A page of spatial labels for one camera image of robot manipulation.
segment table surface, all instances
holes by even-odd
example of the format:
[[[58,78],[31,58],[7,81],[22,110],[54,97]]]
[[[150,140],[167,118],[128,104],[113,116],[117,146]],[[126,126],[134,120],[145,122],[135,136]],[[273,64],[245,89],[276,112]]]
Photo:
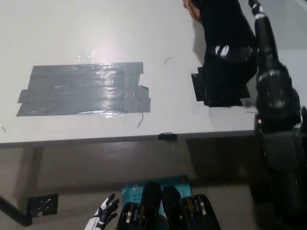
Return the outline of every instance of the table surface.
[[[242,9],[253,26],[247,0]],[[307,104],[307,2],[263,1],[281,60]],[[208,108],[197,102],[191,73],[202,65],[204,37],[181,0],[19,0],[0,2],[0,147],[253,133],[254,108]],[[80,56],[92,55],[85,60]],[[34,65],[144,63],[151,112],[16,117]]]

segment metal table leg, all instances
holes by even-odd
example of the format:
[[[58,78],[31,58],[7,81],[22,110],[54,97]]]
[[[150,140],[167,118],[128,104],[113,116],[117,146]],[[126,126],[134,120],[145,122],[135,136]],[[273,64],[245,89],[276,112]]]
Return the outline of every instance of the metal table leg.
[[[32,225],[32,217],[23,214],[18,208],[0,196],[0,211],[24,227]]]

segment gray duct tape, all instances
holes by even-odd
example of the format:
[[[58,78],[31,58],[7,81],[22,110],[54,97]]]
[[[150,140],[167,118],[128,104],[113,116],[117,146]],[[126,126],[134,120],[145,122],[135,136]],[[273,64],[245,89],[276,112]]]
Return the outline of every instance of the gray duct tape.
[[[23,103],[17,116],[48,116],[103,113],[148,113],[150,98],[125,100],[95,100],[69,103]]]
[[[138,99],[149,98],[149,91],[143,86],[126,87],[125,89],[118,87],[59,87],[45,91],[22,90],[18,103],[117,100],[133,97]]]
[[[53,77],[31,78],[29,90],[52,90],[54,88],[84,88],[84,87],[132,87],[138,86],[139,74],[134,75],[102,75],[94,78],[84,77]]]
[[[150,112],[142,62],[34,66],[17,116]]]
[[[94,78],[108,75],[143,74],[142,62],[82,64],[61,66],[34,66],[31,78],[83,77]]]

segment blue box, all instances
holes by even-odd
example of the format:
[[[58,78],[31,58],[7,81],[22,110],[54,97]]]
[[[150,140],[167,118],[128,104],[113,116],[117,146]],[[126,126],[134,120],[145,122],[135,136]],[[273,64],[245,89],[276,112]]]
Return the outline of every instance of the blue box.
[[[134,202],[139,204],[141,202],[143,188],[149,181],[159,183],[161,189],[165,186],[173,185],[179,191],[181,197],[187,197],[192,195],[187,175],[173,176],[161,179],[152,179],[152,180],[134,182],[126,185],[122,190],[123,205],[125,205],[128,202]],[[160,205],[159,214],[165,216],[162,202]]]

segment white robotic hand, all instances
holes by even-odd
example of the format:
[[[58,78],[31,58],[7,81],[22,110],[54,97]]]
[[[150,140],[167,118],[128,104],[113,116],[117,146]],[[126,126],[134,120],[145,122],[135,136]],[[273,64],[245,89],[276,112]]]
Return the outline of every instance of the white robotic hand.
[[[84,230],[104,230],[107,224],[116,217],[114,213],[118,208],[119,199],[111,202],[115,198],[113,193],[109,196],[96,211],[95,215],[88,221]]]

